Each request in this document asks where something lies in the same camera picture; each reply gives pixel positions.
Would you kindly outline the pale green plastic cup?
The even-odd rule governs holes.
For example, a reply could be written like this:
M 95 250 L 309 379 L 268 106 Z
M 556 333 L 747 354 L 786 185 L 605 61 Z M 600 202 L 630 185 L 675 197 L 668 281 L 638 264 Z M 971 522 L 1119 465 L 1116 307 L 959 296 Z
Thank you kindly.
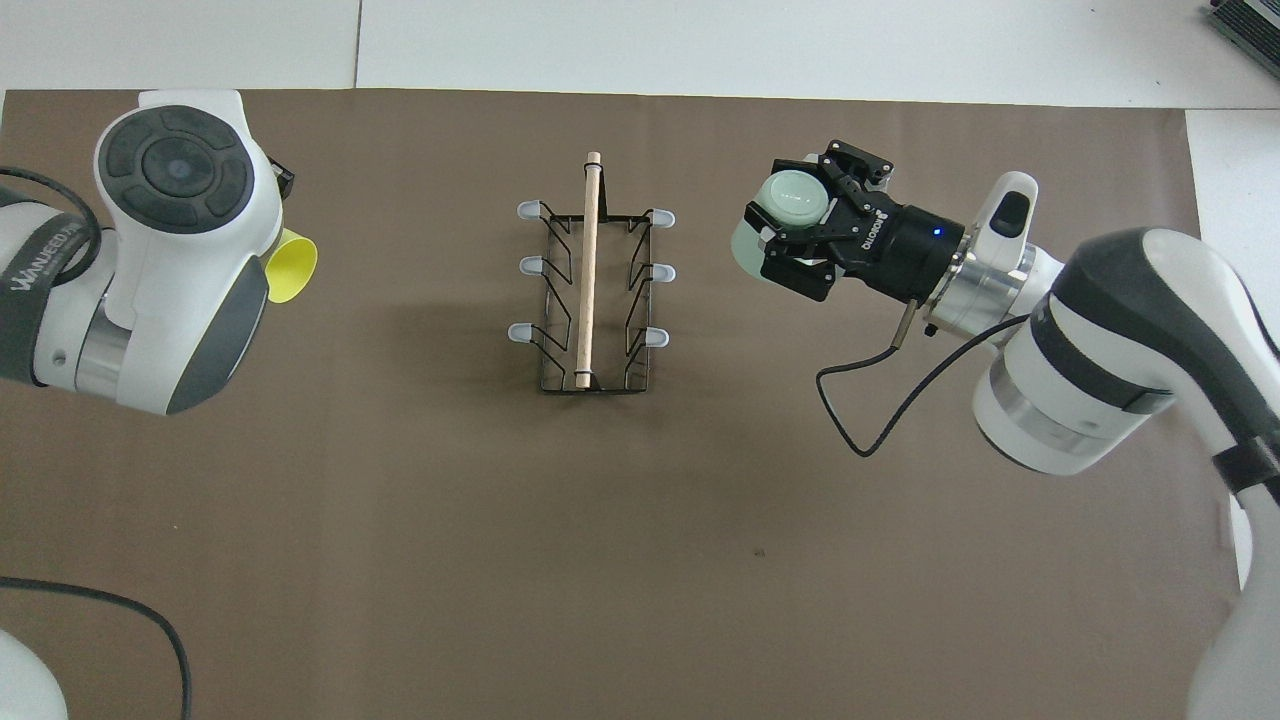
M 827 217 L 831 196 L 814 176 L 787 169 L 771 174 L 753 201 L 776 225 L 785 229 L 804 229 L 819 224 Z M 754 279 L 763 281 L 765 242 L 745 217 L 735 227 L 730 247 L 741 269 Z

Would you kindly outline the yellow plastic cup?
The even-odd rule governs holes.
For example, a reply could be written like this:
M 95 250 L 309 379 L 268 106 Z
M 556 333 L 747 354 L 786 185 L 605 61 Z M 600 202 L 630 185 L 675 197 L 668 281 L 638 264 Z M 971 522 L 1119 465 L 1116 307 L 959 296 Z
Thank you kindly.
M 282 228 L 264 261 L 268 301 L 287 304 L 296 299 L 312 279 L 316 266 L 316 243 L 310 237 Z

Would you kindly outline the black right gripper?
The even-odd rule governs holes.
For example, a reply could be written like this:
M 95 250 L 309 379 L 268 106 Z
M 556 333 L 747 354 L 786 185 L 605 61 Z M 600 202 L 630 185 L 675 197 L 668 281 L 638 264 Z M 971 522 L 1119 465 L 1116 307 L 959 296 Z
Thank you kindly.
M 829 196 L 815 218 L 786 222 L 759 202 L 745 208 L 745 272 L 823 302 L 835 282 L 856 278 L 897 301 L 925 301 L 950 268 L 965 227 L 915 206 L 899 206 L 886 190 L 893 163 L 845 141 L 810 152 Z M 812 236 L 855 236 L 845 270 Z

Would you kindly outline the brown paper table mat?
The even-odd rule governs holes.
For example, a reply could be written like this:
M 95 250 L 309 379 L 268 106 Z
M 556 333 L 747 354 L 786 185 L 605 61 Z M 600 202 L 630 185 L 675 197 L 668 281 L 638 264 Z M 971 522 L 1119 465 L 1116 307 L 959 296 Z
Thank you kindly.
M 1039 182 L 1057 258 L 1197 233 L 1179 110 L 567 94 L 247 92 L 319 268 L 209 402 L 160 418 L 0 382 L 0 574 L 152 605 L 197 720 L 1181 720 L 1236 597 L 1228 496 L 1165 413 L 1073 478 L 975 428 L 983 351 L 852 456 L 818 368 L 901 307 L 814 304 L 730 234 L 777 158 L 844 138 L 970 222 Z M 536 388 L 529 200 L 675 213 L 648 392 Z

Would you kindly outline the dark grey ribbed device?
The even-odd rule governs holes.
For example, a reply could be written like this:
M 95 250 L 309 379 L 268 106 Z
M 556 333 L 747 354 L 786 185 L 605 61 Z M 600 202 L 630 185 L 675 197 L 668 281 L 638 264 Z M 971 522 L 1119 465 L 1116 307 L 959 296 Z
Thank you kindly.
M 1210 23 L 1247 47 L 1280 55 L 1280 0 L 1210 0 Z

